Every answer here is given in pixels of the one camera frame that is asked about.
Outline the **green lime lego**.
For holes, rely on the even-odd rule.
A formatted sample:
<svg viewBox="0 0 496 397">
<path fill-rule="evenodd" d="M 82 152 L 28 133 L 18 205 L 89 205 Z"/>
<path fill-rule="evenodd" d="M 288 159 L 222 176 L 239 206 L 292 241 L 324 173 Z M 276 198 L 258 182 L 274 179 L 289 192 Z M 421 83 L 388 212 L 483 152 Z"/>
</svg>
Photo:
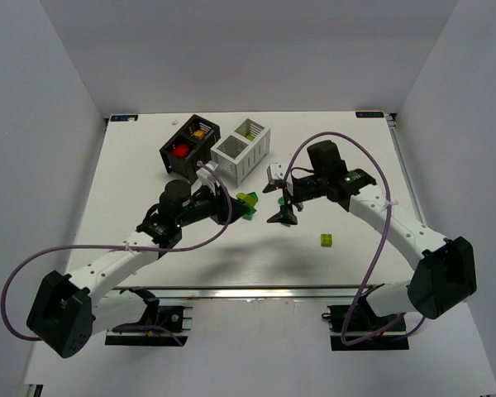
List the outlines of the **green lime lego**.
<svg viewBox="0 0 496 397">
<path fill-rule="evenodd" d="M 255 209 L 259 199 L 256 192 L 238 193 L 236 197 L 251 209 Z"/>
</svg>

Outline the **orange long lego brick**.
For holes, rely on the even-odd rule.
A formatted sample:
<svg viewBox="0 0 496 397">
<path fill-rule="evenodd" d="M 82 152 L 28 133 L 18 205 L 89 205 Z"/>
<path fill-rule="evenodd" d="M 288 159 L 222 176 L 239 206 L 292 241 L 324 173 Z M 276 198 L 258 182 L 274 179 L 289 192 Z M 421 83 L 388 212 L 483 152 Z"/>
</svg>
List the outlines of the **orange long lego brick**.
<svg viewBox="0 0 496 397">
<path fill-rule="evenodd" d="M 195 132 L 193 132 L 191 134 L 191 136 L 194 139 L 199 140 L 199 141 L 201 141 L 202 139 L 204 139 L 206 135 L 207 135 L 207 132 L 204 131 L 204 130 L 197 130 L 197 131 L 195 131 Z"/>
</svg>

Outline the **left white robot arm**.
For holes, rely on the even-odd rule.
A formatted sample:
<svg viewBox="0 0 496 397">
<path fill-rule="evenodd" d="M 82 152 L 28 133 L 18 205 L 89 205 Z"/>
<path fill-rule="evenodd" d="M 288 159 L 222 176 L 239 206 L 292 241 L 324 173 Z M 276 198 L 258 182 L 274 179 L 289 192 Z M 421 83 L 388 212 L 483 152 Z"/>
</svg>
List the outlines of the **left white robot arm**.
<svg viewBox="0 0 496 397">
<path fill-rule="evenodd" d="M 122 247 L 68 274 L 54 270 L 44 277 L 28 328 L 62 358 L 72 357 L 92 335 L 107 330 L 171 333 L 170 315 L 148 289 L 130 287 L 115 293 L 114 288 L 173 249 L 184 227 L 206 219 L 226 225 L 249 211 L 248 204 L 216 184 L 193 192 L 182 180 L 167 183 L 158 203 Z"/>
</svg>

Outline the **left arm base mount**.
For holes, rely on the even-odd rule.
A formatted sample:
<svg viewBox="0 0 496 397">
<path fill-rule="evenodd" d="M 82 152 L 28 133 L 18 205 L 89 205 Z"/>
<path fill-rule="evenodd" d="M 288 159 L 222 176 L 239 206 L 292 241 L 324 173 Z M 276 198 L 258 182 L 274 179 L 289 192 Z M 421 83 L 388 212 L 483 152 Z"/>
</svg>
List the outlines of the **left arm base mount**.
<svg viewBox="0 0 496 397">
<path fill-rule="evenodd" d="M 183 347 L 192 327 L 193 308 L 173 300 L 162 300 L 150 290 L 123 289 L 119 295 L 138 298 L 145 305 L 139 320 L 107 331 L 106 346 Z"/>
</svg>

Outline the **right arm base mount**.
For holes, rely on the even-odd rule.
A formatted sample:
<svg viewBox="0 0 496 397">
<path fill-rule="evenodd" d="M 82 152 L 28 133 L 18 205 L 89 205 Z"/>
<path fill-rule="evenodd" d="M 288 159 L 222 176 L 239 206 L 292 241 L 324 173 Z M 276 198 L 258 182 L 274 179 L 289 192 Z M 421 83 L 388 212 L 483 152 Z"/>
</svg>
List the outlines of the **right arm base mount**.
<svg viewBox="0 0 496 397">
<path fill-rule="evenodd" d="M 324 298 L 328 299 L 327 310 L 321 314 L 321 320 L 329 327 L 331 349 L 334 352 L 373 352 L 373 351 L 407 351 L 409 341 L 405 336 L 406 323 L 397 314 L 379 317 L 374 314 L 365 298 L 360 298 L 346 331 L 346 340 L 353 342 L 359 337 L 376 332 L 373 337 L 347 346 L 341 340 L 341 330 L 348 309 L 355 297 L 357 285 L 324 287 Z"/>
</svg>

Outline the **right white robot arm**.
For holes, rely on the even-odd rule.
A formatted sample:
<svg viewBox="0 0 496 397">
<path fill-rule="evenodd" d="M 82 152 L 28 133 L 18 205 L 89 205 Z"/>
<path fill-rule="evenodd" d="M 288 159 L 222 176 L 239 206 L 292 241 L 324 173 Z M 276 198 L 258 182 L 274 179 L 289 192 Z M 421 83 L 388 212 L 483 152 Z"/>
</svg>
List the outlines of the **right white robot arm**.
<svg viewBox="0 0 496 397">
<path fill-rule="evenodd" d="M 416 312 L 436 319 L 476 292 L 474 248 L 465 238 L 450 239 L 433 231 L 390 200 L 367 172 L 348 170 L 333 141 L 309 146 L 308 156 L 312 168 L 306 177 L 293 177 L 284 164 L 268 166 L 265 192 L 279 189 L 284 197 L 279 212 L 268 221 L 295 225 L 295 209 L 326 198 L 368 223 L 413 270 L 408 281 L 366 292 L 360 304 L 377 317 Z"/>
</svg>

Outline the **red curved lego brick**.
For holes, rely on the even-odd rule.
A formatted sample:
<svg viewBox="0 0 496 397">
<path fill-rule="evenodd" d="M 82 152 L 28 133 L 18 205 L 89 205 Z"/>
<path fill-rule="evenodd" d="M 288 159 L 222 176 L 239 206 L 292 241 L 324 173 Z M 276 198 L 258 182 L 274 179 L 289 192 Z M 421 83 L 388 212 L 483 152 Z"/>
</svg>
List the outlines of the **red curved lego brick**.
<svg viewBox="0 0 496 397">
<path fill-rule="evenodd" d="M 191 153 L 191 150 L 192 148 L 189 144 L 177 143 L 173 147 L 172 155 L 180 159 L 185 159 Z"/>
</svg>

